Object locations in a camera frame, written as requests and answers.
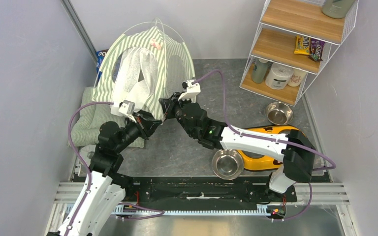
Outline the green striped pet tent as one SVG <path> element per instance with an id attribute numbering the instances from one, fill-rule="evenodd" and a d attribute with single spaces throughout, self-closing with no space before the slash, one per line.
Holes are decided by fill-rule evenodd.
<path id="1" fill-rule="evenodd" d="M 155 27 L 122 35 L 106 54 L 101 72 L 94 102 L 131 101 L 135 112 L 149 112 L 157 120 L 164 120 L 158 100 L 181 92 L 182 83 L 195 77 L 188 48 L 164 38 Z"/>

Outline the green checked pet cushion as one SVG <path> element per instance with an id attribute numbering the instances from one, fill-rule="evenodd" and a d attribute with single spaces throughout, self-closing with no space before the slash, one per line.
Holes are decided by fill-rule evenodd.
<path id="1" fill-rule="evenodd" d="M 109 105 L 96 104 L 83 108 L 79 112 L 79 119 L 72 123 L 71 139 L 74 146 L 98 144 L 99 129 L 108 121 L 114 121 L 119 127 L 125 126 L 125 118 L 111 114 Z"/>

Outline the thin white tent pole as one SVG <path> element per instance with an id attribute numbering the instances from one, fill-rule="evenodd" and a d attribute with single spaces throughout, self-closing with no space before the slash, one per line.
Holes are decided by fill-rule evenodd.
<path id="1" fill-rule="evenodd" d="M 133 25 L 133 26 L 127 28 L 125 31 L 123 31 L 119 34 L 118 38 L 116 38 L 109 47 L 104 47 L 104 48 L 102 48 L 102 50 L 108 49 L 108 52 L 109 52 L 111 46 L 113 46 L 116 43 L 116 41 L 118 41 L 122 37 L 122 35 L 132 36 L 134 34 L 138 34 L 138 33 L 144 32 L 146 30 L 150 30 L 152 27 L 155 27 L 158 30 L 160 30 L 161 35 L 164 38 L 169 37 L 170 39 L 173 39 L 174 41 L 176 41 L 176 43 L 184 44 L 185 48 L 187 48 L 185 40 L 182 38 L 182 36 L 174 28 L 172 28 L 171 26 L 162 22 L 160 18 L 155 17 L 151 21 L 141 22 L 141 23 L 138 23 L 136 25 Z M 94 87 L 96 87 L 98 85 L 98 83 L 96 82 L 96 79 L 95 79 Z"/>

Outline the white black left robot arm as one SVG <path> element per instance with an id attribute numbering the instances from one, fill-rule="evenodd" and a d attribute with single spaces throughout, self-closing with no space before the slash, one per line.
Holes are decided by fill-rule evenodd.
<path id="1" fill-rule="evenodd" d="M 133 198 L 133 178 L 118 173 L 121 152 L 137 138 L 148 138 L 162 124 L 148 112 L 133 114 L 135 120 L 120 127 L 108 121 L 99 129 L 98 144 L 87 169 L 86 182 L 73 209 L 49 236 L 97 236 L 122 201 Z"/>

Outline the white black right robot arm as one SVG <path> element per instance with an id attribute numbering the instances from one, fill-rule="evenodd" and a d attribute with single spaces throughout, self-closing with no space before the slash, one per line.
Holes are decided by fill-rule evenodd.
<path id="1" fill-rule="evenodd" d="M 208 149 L 233 149 L 270 156 L 282 166 L 269 177 L 264 194 L 277 201 L 295 183 L 312 180 L 315 148 L 299 130 L 271 134 L 231 126 L 208 117 L 198 103 L 180 101 L 180 94 L 159 100 L 166 119 L 176 119 L 189 137 Z"/>

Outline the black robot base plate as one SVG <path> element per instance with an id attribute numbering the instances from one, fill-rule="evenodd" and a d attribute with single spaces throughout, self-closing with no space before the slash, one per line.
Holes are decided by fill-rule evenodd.
<path id="1" fill-rule="evenodd" d="M 295 188 L 283 195 L 267 195 L 268 177 L 246 176 L 234 180 L 218 177 L 134 177 L 126 189 L 126 199 L 153 203 L 162 199 L 239 199 L 246 202 L 280 203 L 298 200 Z"/>

